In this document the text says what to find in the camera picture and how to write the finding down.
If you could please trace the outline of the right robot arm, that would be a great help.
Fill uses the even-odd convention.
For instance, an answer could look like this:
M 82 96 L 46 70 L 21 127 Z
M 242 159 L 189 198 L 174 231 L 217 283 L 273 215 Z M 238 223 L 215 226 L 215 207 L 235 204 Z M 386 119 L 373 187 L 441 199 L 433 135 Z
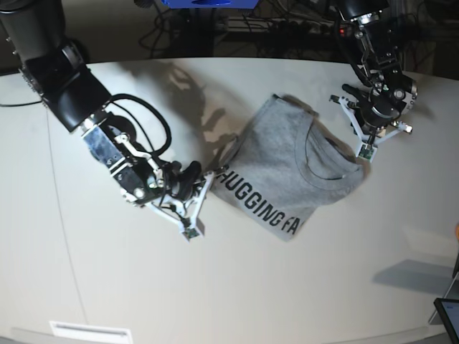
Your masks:
M 198 161 L 182 166 L 163 159 L 172 143 L 166 119 L 139 97 L 111 94 L 95 77 L 65 33 L 62 3 L 3 1 L 1 27 L 28 85 L 69 132 L 82 130 L 82 140 L 108 169 L 122 197 L 169 220 L 187 239 L 201 236 L 199 213 L 216 173 L 203 171 Z M 130 113 L 117 116 L 108 111 L 119 100 L 144 106 L 159 121 L 166 136 L 161 147 L 138 142 L 142 126 Z

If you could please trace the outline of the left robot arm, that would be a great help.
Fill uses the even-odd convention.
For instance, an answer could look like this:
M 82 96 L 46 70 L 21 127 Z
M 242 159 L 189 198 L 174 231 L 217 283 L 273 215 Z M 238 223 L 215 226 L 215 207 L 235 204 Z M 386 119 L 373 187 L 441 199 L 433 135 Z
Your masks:
M 378 145 L 386 136 L 378 135 L 388 126 L 393 133 L 410 133 L 412 128 L 399 119 L 412 109 L 418 96 L 417 83 L 402 71 L 391 30 L 382 19 L 387 1 L 335 1 L 338 17 L 334 33 L 341 52 L 366 90 L 344 84 L 344 92 L 355 98 L 339 98 L 351 126 L 366 145 Z M 341 24 L 351 24 L 361 46 L 361 57 L 353 56 L 341 38 Z

